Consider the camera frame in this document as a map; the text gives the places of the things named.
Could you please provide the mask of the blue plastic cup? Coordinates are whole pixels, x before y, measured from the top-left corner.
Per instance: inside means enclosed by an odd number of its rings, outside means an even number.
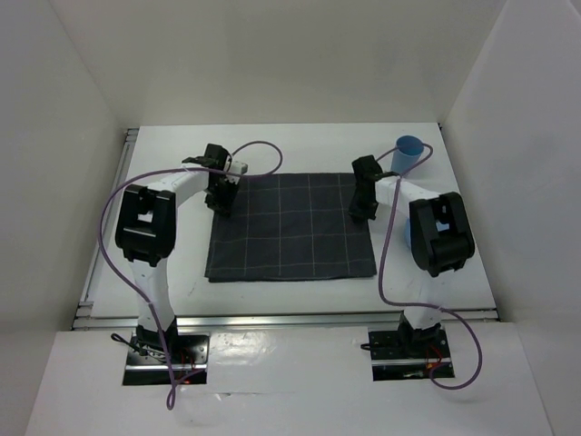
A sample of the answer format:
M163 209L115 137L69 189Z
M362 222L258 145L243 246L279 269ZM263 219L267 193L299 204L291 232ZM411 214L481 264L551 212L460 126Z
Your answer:
M401 136L396 141L390 170L404 174L419 160L423 152L424 144L419 138L412 135Z

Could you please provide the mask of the blue plastic plate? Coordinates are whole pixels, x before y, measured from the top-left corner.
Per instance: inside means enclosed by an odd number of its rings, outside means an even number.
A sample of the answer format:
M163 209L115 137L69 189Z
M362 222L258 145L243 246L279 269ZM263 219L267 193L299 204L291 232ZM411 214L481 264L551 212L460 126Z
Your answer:
M405 223L404 239L406 246L411 250L411 222L407 219Z

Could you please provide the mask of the dark grey checked cloth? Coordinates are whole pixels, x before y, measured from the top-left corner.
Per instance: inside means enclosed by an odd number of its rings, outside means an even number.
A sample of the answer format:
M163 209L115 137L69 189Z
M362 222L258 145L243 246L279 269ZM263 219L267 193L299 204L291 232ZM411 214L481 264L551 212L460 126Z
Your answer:
M215 215L209 282L369 278L377 266L369 226L349 215L350 173L277 173L244 179L228 217Z

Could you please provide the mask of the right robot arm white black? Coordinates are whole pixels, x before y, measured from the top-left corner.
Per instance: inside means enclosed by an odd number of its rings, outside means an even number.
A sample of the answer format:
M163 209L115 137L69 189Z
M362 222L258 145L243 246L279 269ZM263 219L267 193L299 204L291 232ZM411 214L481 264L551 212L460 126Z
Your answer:
M459 193L437 193L404 179L406 173L385 172L372 155L352 162L355 193L349 214L355 222L376 218L379 206L391 208L379 263L379 297L399 307L396 344L407 356L433 345L441 329L446 299L445 284L451 273L462 269L476 250L463 199ZM414 302L396 302L384 292L384 272L396 213L409 219L413 261L424 273Z

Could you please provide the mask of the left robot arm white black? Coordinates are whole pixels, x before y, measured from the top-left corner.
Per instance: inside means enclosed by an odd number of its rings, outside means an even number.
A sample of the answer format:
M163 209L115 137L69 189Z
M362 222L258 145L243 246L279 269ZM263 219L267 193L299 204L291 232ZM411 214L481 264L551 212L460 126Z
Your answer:
M218 144L204 155L187 158L178 172L147 185L132 183L123 197L114 235L139 290L137 341L158 362L170 362L180 351L177 321L171 306L168 259L177 239L178 209L198 193L209 209L229 215L248 165L233 159Z

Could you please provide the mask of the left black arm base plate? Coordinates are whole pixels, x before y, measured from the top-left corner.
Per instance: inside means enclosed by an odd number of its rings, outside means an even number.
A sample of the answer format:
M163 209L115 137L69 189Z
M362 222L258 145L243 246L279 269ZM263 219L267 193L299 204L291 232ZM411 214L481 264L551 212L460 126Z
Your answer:
M123 386L170 385L170 376L161 348L140 345L133 333L128 341ZM208 374L210 336L179 335L170 348L174 379L180 384L205 384Z

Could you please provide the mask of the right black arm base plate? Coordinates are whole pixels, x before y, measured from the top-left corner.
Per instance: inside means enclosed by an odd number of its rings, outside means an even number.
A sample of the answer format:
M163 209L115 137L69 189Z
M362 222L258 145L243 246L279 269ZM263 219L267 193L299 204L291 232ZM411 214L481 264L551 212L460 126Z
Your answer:
M397 331L368 331L360 348L369 353L373 381L425 380L434 371L435 379L455 377L446 332L434 339L406 348Z

